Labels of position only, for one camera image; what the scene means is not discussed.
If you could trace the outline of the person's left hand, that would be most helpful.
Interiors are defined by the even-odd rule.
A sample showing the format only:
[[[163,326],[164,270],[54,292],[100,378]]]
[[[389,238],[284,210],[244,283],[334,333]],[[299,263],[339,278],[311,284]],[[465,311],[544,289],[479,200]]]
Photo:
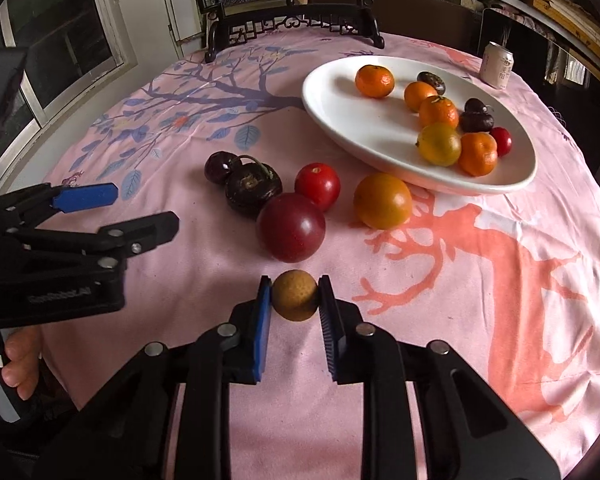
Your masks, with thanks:
[[[27,401],[38,384],[41,329],[38,326],[28,326],[15,330],[6,340],[5,351],[9,363],[3,367],[3,380],[17,391],[21,400]]]

